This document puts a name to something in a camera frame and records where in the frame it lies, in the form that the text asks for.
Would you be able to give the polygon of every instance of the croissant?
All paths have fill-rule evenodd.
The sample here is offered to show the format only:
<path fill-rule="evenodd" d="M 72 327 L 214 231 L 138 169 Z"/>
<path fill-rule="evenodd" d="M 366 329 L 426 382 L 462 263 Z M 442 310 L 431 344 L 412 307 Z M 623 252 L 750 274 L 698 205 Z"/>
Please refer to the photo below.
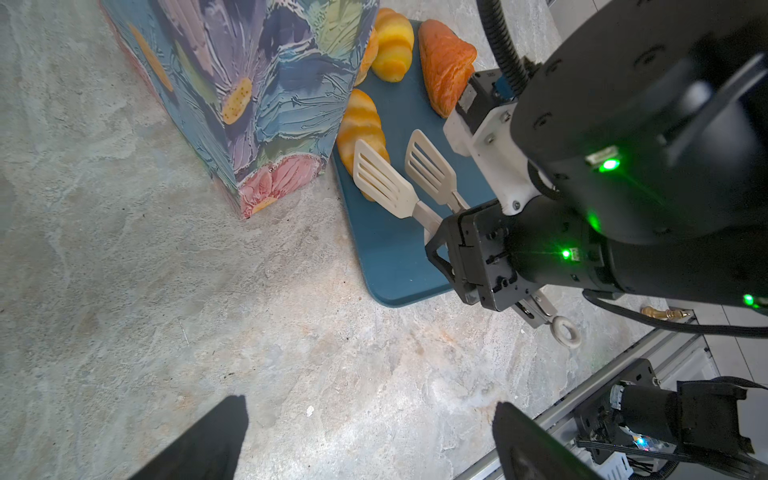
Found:
<path fill-rule="evenodd" d="M 371 68 L 384 81 L 397 82 L 406 76 L 413 62 L 413 26 L 410 20 L 391 8 L 382 8 L 376 16 L 379 54 Z"/>
<path fill-rule="evenodd" d="M 368 75 L 368 69 L 371 68 L 373 60 L 376 59 L 376 55 L 379 53 L 379 34 L 376 33 L 376 27 L 371 30 L 371 38 L 368 40 L 368 46 L 366 47 L 366 53 L 362 54 L 362 62 L 360 62 L 360 69 L 357 71 L 357 78 L 355 79 L 355 86 L 358 86 L 366 79 Z"/>
<path fill-rule="evenodd" d="M 478 51 L 445 24 L 427 20 L 419 27 L 419 55 L 429 103 L 447 118 L 475 73 L 472 62 Z"/>
<path fill-rule="evenodd" d="M 376 105 L 365 92 L 355 88 L 349 96 L 349 103 L 339 127 L 339 136 L 336 137 L 339 157 L 350 175 L 355 160 L 355 142 L 359 138 L 365 140 L 377 154 L 389 162 L 382 121 L 376 111 Z"/>

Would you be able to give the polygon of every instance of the slotted spatula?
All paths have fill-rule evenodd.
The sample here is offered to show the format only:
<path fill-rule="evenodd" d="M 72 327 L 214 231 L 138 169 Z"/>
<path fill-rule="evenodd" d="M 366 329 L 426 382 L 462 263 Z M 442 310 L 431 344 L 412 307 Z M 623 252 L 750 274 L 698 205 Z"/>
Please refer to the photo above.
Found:
<path fill-rule="evenodd" d="M 425 245 L 435 235 L 442 218 L 419 200 L 413 185 L 362 139 L 355 143 L 352 177 L 364 194 L 395 217 L 417 219 L 425 230 Z"/>
<path fill-rule="evenodd" d="M 406 149 L 406 174 L 439 205 L 457 214 L 469 205 L 456 191 L 456 172 L 420 130 L 414 130 Z"/>

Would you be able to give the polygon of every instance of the gray marble floor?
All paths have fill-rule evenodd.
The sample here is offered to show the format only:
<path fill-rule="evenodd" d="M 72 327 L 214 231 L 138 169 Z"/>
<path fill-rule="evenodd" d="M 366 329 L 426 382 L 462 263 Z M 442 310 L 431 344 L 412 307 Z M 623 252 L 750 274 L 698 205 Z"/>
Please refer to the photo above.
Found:
<path fill-rule="evenodd" d="M 412 16 L 482 43 L 440 5 Z M 545 57 L 543 0 L 510 5 Z M 452 294 L 384 308 L 336 172 L 241 223 L 95 0 L 3 0 L 0 45 L 2 478 L 127 478 L 230 394 L 238 478 L 451 478 L 492 448 L 497 401 L 536 415 L 647 332 L 554 287 L 579 350 Z"/>

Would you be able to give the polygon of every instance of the white tile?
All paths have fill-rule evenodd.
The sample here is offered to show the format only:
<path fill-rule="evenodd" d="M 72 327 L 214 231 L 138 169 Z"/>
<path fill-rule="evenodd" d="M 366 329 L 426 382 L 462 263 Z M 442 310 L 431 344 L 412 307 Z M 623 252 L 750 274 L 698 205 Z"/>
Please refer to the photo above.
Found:
<path fill-rule="evenodd" d="M 725 314 L 731 325 L 768 326 L 768 316 L 740 306 L 725 306 Z M 737 339 L 752 378 L 758 383 L 768 383 L 768 341 L 765 339 Z"/>
<path fill-rule="evenodd" d="M 677 307 L 693 310 L 701 325 L 729 324 L 729 319 L 722 305 L 683 300 L 667 300 L 667 302 L 670 308 Z M 717 369 L 722 376 L 737 376 L 742 379 L 754 380 L 742 354 L 742 349 L 735 338 L 722 335 L 705 335 L 704 337 L 712 352 L 712 358 L 717 364 Z"/>
<path fill-rule="evenodd" d="M 560 36 L 565 40 L 570 37 L 577 28 L 581 27 L 598 8 L 592 0 L 557 0 L 549 7 L 557 25 Z"/>

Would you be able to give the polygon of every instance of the flower pattern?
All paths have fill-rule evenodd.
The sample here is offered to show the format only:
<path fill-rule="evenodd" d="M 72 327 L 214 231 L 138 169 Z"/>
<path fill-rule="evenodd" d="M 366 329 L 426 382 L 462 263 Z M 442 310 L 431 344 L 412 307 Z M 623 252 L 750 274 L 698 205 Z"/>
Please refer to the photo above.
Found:
<path fill-rule="evenodd" d="M 378 0 L 101 4 L 242 217 L 323 171 Z"/>

